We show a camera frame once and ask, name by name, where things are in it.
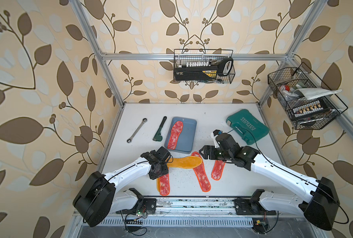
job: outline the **green tool case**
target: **green tool case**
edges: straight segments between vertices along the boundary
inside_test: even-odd
[[[242,109],[227,117],[226,122],[228,126],[241,136],[247,145],[255,143],[252,135],[258,141],[269,133],[269,128],[257,120],[247,109]]]

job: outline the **wire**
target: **wire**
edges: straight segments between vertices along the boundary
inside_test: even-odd
[[[170,154],[170,156],[167,158],[166,163],[172,163],[174,161],[174,157]]]
[[[121,213],[121,217],[122,217],[123,224],[125,225],[125,228],[126,228],[127,231],[129,231],[132,235],[135,235],[135,236],[143,236],[144,234],[146,234],[146,232],[148,231],[148,229],[147,229],[146,227],[141,227],[141,228],[139,228],[139,229],[137,230],[137,231],[139,231],[139,230],[141,230],[141,229],[145,229],[145,232],[144,232],[143,234],[141,234],[141,235],[137,235],[137,234],[134,234],[133,232],[131,232],[131,231],[129,230],[129,228],[126,226],[126,218],[125,218],[125,219],[123,218],[122,211],[120,211],[120,213]]]
[[[260,153],[264,156],[264,158],[265,158],[270,164],[272,164],[273,166],[275,166],[275,167],[277,167],[277,168],[279,168],[279,169],[281,169],[281,170],[287,172],[288,174],[291,174],[291,175],[293,175],[293,176],[295,176],[295,177],[301,179],[302,181],[305,181],[305,182],[307,182],[308,184],[311,184],[311,185],[313,185],[314,187],[320,189],[320,190],[321,190],[322,192],[324,192],[327,196],[329,196],[329,197],[338,205],[339,208],[341,208],[342,212],[346,215],[347,221],[346,221],[346,222],[337,222],[337,221],[334,221],[335,223],[338,223],[338,224],[347,224],[347,223],[349,223],[350,219],[349,219],[347,213],[345,212],[345,210],[341,207],[341,205],[340,205],[332,196],[330,196],[328,193],[326,193],[322,188],[318,187],[317,185],[315,185],[315,184],[313,184],[313,183],[311,183],[311,182],[309,182],[309,181],[307,181],[307,180],[305,180],[305,179],[303,179],[303,178],[300,178],[299,176],[297,176],[297,175],[295,175],[295,174],[292,174],[291,172],[286,171],[285,169],[280,168],[279,166],[277,166],[277,165],[273,164],[272,162],[270,162],[270,161],[265,157],[265,155],[263,154],[263,152],[261,152],[261,150],[259,149],[259,147],[257,146],[257,142],[256,142],[255,137],[252,135],[252,133],[251,133],[250,131],[248,131],[248,132],[249,132],[250,135],[253,137],[253,140],[255,140],[255,144],[256,144],[257,149],[260,151]]]
[[[142,164],[142,163],[145,163],[145,162],[149,162],[149,161],[146,160],[146,161],[142,161],[142,162],[133,164],[132,166],[130,166],[130,167],[128,167],[128,168],[126,168],[126,169],[124,169],[124,170],[118,172],[118,173],[115,174],[114,176],[110,177],[110,178],[107,180],[107,182],[101,187],[101,189],[98,191],[98,193],[96,194],[96,196],[93,198],[92,202],[89,204],[89,207],[88,207],[87,211],[85,212],[85,215],[87,215],[87,213],[88,213],[90,207],[92,206],[93,202],[96,200],[96,198],[98,197],[98,195],[100,194],[100,192],[101,192],[101,191],[103,190],[103,188],[109,183],[109,180],[111,180],[112,178],[114,178],[114,177],[116,177],[117,175],[121,174],[121,173],[124,172],[125,170],[130,169],[131,167],[134,167],[134,166],[136,166],[137,164]],[[83,217],[83,219],[82,219],[82,222],[83,222],[83,223],[86,223],[86,222],[87,222],[84,217]]]
[[[260,234],[267,234],[269,231],[273,230],[273,228],[277,225],[277,222],[278,222],[278,214],[279,214],[279,211],[277,211],[277,219],[276,219],[276,223],[274,223],[274,226],[272,228],[270,228],[270,230],[266,231],[265,230],[265,226],[263,225],[265,232],[264,233],[260,233]]]

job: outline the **red insole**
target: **red insole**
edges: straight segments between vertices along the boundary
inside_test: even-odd
[[[162,196],[167,196],[170,194],[169,174],[163,175],[159,178],[159,193]]]
[[[211,178],[215,180],[220,180],[223,174],[224,165],[225,163],[223,160],[215,160],[215,165],[212,169]]]
[[[167,144],[168,149],[175,150],[179,135],[182,132],[182,130],[183,130],[183,122],[177,121],[174,124],[173,128],[171,129],[169,143]]]
[[[191,155],[201,157],[201,155],[198,152],[193,152]],[[198,178],[199,185],[200,185],[202,191],[203,192],[210,191],[211,184],[210,184],[210,181],[208,181],[207,174],[205,173],[203,161],[198,167],[194,168],[194,172],[196,174],[196,177]]]

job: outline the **combination wrench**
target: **combination wrench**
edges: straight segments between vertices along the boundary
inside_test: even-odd
[[[138,128],[136,129],[136,131],[131,135],[131,137],[129,139],[126,140],[127,143],[131,143],[131,141],[133,140],[133,137],[137,134],[137,132],[141,129],[142,125],[145,124],[148,121],[147,118],[143,118],[141,124],[138,126]]]

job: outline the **ventilation grille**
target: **ventilation grille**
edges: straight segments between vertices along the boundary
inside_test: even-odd
[[[252,227],[252,218],[248,217],[147,217],[140,219],[143,226],[210,226],[210,227]],[[121,217],[106,217],[99,226],[123,226]]]

